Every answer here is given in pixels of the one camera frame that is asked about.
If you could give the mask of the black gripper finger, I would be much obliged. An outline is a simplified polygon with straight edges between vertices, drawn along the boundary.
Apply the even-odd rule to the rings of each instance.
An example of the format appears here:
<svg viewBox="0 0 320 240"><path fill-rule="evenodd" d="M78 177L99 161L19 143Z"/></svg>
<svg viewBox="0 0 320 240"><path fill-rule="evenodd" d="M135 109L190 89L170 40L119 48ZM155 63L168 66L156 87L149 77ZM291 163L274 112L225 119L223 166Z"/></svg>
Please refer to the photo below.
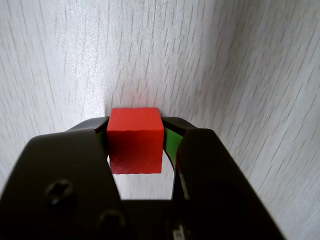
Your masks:
<svg viewBox="0 0 320 240"><path fill-rule="evenodd" d="M107 117L32 138L0 198L3 240L126 240Z"/></svg>
<svg viewBox="0 0 320 240"><path fill-rule="evenodd" d="M176 187L184 198L186 235L195 240L281 240L283 234L217 134L163 117L176 148Z"/></svg>

